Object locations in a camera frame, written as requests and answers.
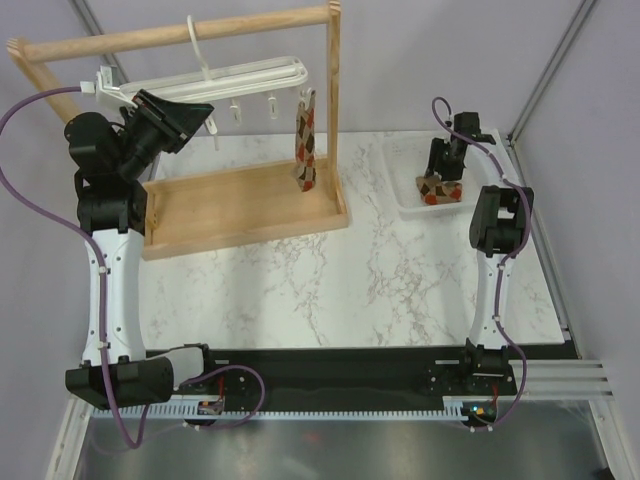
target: white tray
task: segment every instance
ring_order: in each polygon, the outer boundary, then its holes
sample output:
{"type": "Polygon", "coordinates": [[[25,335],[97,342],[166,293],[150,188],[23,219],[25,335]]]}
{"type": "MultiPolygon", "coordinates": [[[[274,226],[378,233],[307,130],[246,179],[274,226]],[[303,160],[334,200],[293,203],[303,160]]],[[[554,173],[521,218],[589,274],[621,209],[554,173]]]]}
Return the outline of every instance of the white tray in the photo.
{"type": "MultiPolygon", "coordinates": [[[[499,140],[497,133],[489,132],[499,140]]],[[[423,132],[402,138],[387,138],[382,143],[384,172],[393,190],[393,199],[400,216],[413,219],[428,215],[444,215],[473,210],[480,195],[480,186],[468,168],[462,175],[462,200],[445,205],[426,205],[421,198],[416,177],[424,175],[429,163],[433,138],[448,138],[446,132],[423,132]]]]}

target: wooden base board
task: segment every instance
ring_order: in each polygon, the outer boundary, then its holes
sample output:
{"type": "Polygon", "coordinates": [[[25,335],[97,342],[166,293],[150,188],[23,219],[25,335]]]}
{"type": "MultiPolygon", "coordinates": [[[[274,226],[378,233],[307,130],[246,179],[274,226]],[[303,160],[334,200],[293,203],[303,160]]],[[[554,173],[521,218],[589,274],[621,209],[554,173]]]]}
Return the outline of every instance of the wooden base board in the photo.
{"type": "Polygon", "coordinates": [[[145,260],[266,242],[344,228],[347,207],[326,157],[317,183],[302,193],[295,162],[158,180],[147,190],[145,260]]]}

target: patterned cloth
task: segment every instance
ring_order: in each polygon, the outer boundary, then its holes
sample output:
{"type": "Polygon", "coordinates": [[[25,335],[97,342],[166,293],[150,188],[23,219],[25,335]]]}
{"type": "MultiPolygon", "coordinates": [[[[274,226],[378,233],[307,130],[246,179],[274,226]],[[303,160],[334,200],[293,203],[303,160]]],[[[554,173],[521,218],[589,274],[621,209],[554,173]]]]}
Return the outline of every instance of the patterned cloth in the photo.
{"type": "Polygon", "coordinates": [[[296,168],[294,175],[303,192],[311,190],[316,184],[315,108],[316,91],[313,90],[308,108],[305,108],[304,101],[298,103],[296,117],[296,168]]]}
{"type": "Polygon", "coordinates": [[[440,175],[417,177],[416,185],[427,205],[443,205],[457,203],[462,199],[460,182],[443,182],[440,175]]]}

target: table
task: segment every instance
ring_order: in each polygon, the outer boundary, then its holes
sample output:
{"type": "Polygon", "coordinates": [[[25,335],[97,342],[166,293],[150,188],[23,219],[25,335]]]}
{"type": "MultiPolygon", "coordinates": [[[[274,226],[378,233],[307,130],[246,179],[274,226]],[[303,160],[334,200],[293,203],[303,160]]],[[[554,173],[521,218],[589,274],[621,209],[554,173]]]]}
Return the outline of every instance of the table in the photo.
{"type": "MultiPolygon", "coordinates": [[[[475,312],[471,213],[402,220],[381,144],[415,132],[344,133],[338,166],[350,226],[140,266],[148,349],[461,345],[475,312]]],[[[156,178],[293,158],[293,135],[197,137],[156,178]]],[[[317,135],[319,152],[326,136],[317,135]]],[[[518,257],[505,327],[518,343],[562,343],[533,242],[518,257]]]]}

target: gray floor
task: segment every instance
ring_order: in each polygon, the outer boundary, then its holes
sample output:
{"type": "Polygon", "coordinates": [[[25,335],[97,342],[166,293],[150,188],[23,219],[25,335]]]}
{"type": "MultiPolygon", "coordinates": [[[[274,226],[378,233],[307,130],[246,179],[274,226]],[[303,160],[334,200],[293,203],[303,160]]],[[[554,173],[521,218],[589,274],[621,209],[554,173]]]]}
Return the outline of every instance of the gray floor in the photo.
{"type": "MultiPolygon", "coordinates": [[[[167,425],[149,422],[148,431],[167,425]]],[[[119,448],[117,435],[112,420],[92,420],[87,438],[119,448]]],[[[177,429],[120,455],[87,445],[76,478],[585,480],[605,466],[588,406],[547,403],[520,405],[489,434],[433,422],[263,421],[220,432],[177,429]]]]}

